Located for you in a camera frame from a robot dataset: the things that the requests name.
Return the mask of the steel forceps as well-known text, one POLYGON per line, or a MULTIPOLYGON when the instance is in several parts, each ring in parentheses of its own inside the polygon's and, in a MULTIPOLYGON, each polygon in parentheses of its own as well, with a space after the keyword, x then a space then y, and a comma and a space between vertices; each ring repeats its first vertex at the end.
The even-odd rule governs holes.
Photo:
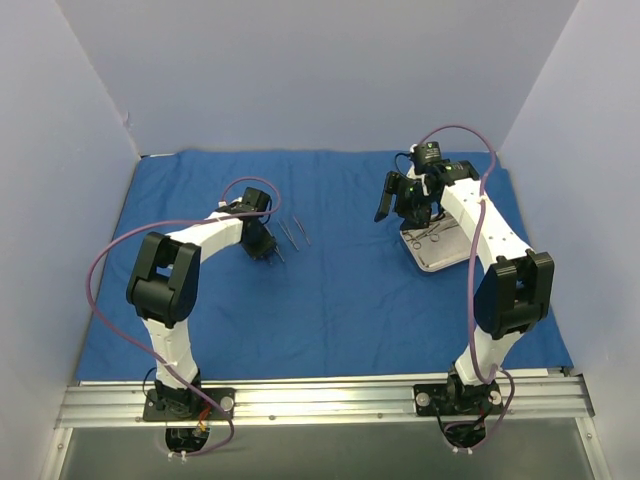
POLYGON ((293 217, 293 220, 294 220, 296 226, 298 227, 299 231, 301 232, 306 244, 308 246, 311 246, 312 245, 311 239, 310 239, 309 235, 307 234, 302 222, 299 220, 299 218, 296 215, 292 215, 292 217, 293 217))

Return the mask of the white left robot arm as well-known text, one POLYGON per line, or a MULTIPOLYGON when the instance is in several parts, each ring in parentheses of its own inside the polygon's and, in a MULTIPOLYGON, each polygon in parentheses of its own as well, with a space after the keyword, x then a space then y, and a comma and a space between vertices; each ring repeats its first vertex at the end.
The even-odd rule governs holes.
POLYGON ((193 359, 188 317, 194 309, 200 266, 223 249, 240 245, 253 260, 263 260, 277 243, 261 217, 272 200, 248 188, 219 206, 204 223, 169 234, 151 232, 141 244, 126 299, 149 332, 157 361, 157 397, 179 419, 194 417, 202 405, 200 370, 193 359))

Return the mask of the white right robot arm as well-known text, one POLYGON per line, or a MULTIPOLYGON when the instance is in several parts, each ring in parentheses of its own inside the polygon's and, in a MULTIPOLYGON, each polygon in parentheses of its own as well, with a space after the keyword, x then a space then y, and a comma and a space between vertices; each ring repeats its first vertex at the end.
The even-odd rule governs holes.
POLYGON ((374 216, 402 218, 405 230, 426 228, 438 206, 470 241, 469 265, 483 268, 481 282, 468 272, 468 345, 455 361, 444 400, 469 411, 480 388, 493 382, 512 347, 549 313, 555 264, 534 251, 509 226, 486 192, 486 179, 467 161, 436 161, 405 173, 387 173, 374 216))

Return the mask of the stainless steel instrument tray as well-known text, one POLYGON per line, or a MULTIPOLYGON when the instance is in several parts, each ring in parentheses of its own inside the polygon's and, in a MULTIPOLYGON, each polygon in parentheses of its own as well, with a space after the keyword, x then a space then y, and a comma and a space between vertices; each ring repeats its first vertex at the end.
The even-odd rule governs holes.
POLYGON ((454 223, 455 227, 442 232, 438 242, 423 240, 420 250, 411 250, 402 237, 402 232, 406 230, 400 231, 408 253, 423 272, 433 273, 469 260, 471 241, 461 226, 449 213, 445 213, 442 220, 431 224, 439 222, 454 223))

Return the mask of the steel tweezers long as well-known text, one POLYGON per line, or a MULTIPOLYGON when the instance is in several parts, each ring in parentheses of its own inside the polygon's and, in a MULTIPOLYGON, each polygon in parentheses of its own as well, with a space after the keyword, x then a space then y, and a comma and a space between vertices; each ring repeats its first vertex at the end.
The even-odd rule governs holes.
POLYGON ((274 252, 276 253, 276 255, 278 256, 278 258, 281 260, 282 263, 285 263, 284 257, 282 255, 282 253, 280 252, 280 249, 276 246, 274 247, 274 252))

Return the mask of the steel tweezers medium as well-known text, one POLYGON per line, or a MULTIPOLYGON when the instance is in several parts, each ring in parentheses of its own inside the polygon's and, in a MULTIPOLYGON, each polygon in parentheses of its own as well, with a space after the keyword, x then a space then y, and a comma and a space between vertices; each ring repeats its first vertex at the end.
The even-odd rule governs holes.
POLYGON ((280 226, 281 230, 283 231, 283 233, 285 234, 285 236, 287 237, 287 239, 289 240, 289 242, 291 243, 291 245, 293 246, 293 248, 299 252, 300 249, 294 239, 294 236, 290 230, 290 228, 288 227, 287 223, 284 220, 279 220, 278 221, 278 225, 280 226))

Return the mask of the blue surgical cloth wrap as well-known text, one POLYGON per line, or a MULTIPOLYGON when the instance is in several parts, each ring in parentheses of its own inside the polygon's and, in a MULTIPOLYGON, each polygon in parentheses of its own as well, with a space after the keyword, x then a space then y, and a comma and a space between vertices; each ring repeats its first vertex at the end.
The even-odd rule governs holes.
POLYGON ((134 173, 76 370, 80 381, 139 381, 150 338, 125 292, 142 238, 136 228, 201 219, 222 194, 275 186, 269 222, 285 263, 239 246, 204 263, 189 317, 207 380, 337 377, 446 371, 467 344, 467 264, 421 271, 390 216, 376 223, 390 151, 185 151, 146 157, 134 173), (292 215, 311 239, 308 246, 292 215), (300 249, 280 226, 284 220, 300 249))

